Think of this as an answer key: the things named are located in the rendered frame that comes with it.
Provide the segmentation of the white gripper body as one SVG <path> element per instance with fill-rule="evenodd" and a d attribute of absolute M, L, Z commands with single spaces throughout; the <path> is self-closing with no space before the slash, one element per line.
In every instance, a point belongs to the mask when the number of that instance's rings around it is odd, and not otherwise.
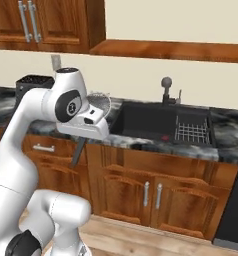
<path fill-rule="evenodd" d="M 76 115 L 66 123 L 57 123 L 60 133 L 84 137 L 89 139 L 103 140 L 109 135 L 109 128 L 104 117 L 94 122 L 87 117 Z"/>

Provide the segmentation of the silver mesh strainer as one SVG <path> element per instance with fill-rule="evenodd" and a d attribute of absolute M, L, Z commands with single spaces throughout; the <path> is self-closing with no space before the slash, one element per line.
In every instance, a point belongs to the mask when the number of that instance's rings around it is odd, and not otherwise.
<path fill-rule="evenodd" d="M 91 105 L 103 111 L 104 117 L 109 115 L 112 103 L 108 94 L 93 92 L 87 96 L 87 99 Z"/>

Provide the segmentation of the black sink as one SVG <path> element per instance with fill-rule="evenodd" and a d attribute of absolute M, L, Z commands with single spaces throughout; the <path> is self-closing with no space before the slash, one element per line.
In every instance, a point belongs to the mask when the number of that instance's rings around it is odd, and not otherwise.
<path fill-rule="evenodd" d="M 207 117 L 211 144 L 195 146 L 216 147 L 214 128 L 209 109 L 127 101 L 122 103 L 109 130 L 111 134 L 115 135 L 150 139 L 157 142 L 192 145 L 174 141 L 176 117 L 178 114 L 204 115 Z M 162 140 L 161 137 L 163 135 L 169 135 L 169 140 Z"/>

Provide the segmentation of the wooden drawer front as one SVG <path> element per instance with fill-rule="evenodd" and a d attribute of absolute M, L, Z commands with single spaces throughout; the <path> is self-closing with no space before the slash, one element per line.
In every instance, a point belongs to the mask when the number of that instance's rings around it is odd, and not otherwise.
<path fill-rule="evenodd" d="M 45 152 L 45 151 L 34 150 L 32 148 L 33 145 L 38 143 L 40 143 L 42 146 L 45 146 L 45 147 L 51 147 L 52 145 L 54 145 L 55 152 Z M 55 138 L 55 137 L 45 136 L 45 135 L 29 134 L 25 137 L 23 141 L 23 151 L 27 154 L 31 154 L 40 158 L 48 156 L 48 157 L 72 159 L 76 146 L 77 146 L 77 143 L 71 140 Z"/>

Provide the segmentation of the wooden lower cupboard door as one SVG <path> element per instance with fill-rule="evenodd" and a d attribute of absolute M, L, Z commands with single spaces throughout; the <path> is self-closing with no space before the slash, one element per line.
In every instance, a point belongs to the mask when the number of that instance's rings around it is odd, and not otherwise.
<path fill-rule="evenodd" d="M 217 203 L 215 196 L 200 189 L 163 185 L 155 227 L 205 238 Z"/>
<path fill-rule="evenodd" d="M 149 181 L 148 205 L 143 206 L 144 184 Z M 99 181 L 100 214 L 104 217 L 147 226 L 150 220 L 153 181 L 139 174 L 104 174 Z"/>
<path fill-rule="evenodd" d="M 71 169 L 69 164 L 39 162 L 39 189 L 50 189 L 59 192 L 91 199 L 89 188 L 88 169 L 85 166 Z"/>

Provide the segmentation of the wooden cupboard door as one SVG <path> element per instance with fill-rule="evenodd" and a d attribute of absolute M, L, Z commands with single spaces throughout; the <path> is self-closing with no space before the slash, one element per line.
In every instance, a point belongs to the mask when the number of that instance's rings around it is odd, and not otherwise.
<path fill-rule="evenodd" d="M 85 0 L 32 0 L 40 51 L 86 53 L 89 39 Z"/>
<path fill-rule="evenodd" d="M 163 185 L 155 227 L 205 238 L 217 203 L 215 196 L 200 189 Z"/>
<path fill-rule="evenodd" d="M 144 184 L 149 181 L 148 205 L 143 206 Z M 150 220 L 153 181 L 139 174 L 104 174 L 99 181 L 100 214 L 104 217 L 147 226 Z"/>
<path fill-rule="evenodd" d="M 69 164 L 39 162 L 39 189 L 50 189 L 59 192 L 91 199 L 89 188 L 88 169 L 85 166 L 71 169 Z"/>
<path fill-rule="evenodd" d="M 25 45 L 18 0 L 0 0 L 0 49 L 20 50 Z"/>

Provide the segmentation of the black box appliance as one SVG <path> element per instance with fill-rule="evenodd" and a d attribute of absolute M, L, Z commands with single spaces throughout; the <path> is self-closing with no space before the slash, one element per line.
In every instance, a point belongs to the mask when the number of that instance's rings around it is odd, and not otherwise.
<path fill-rule="evenodd" d="M 16 102 L 19 103 L 24 94 L 33 88 L 51 89 L 55 80 L 52 76 L 26 75 L 16 81 Z"/>

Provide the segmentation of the dark grey tap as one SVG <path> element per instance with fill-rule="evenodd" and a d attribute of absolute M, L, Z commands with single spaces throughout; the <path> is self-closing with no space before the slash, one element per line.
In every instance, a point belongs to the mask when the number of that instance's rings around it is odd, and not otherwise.
<path fill-rule="evenodd" d="M 175 105 L 181 103 L 181 96 L 178 96 L 177 98 L 171 98 L 169 96 L 169 89 L 172 86 L 172 79 L 170 77 L 164 77 L 161 80 L 161 86 L 164 88 L 164 94 L 162 98 L 162 103 L 164 105 Z"/>

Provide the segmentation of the wooden upper cupboard door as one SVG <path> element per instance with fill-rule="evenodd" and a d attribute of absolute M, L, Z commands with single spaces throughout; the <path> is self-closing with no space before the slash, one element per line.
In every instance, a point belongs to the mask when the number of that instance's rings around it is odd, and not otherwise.
<path fill-rule="evenodd" d="M 32 0 L 40 51 L 86 53 L 89 39 L 85 0 Z"/>
<path fill-rule="evenodd" d="M 20 50 L 25 45 L 18 0 L 0 0 L 0 49 Z"/>

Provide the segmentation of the black dishwasher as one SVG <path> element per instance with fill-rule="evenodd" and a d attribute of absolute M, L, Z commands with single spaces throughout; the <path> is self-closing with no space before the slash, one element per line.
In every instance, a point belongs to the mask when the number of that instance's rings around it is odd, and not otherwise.
<path fill-rule="evenodd" d="M 238 251 L 238 174 L 212 243 Z"/>

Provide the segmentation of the white wall outlet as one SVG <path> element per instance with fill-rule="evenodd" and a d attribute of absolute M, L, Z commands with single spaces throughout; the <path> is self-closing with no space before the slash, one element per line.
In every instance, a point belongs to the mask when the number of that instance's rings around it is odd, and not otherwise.
<path fill-rule="evenodd" d="M 61 68 L 61 57 L 58 54 L 51 55 L 52 69 L 54 71 Z"/>

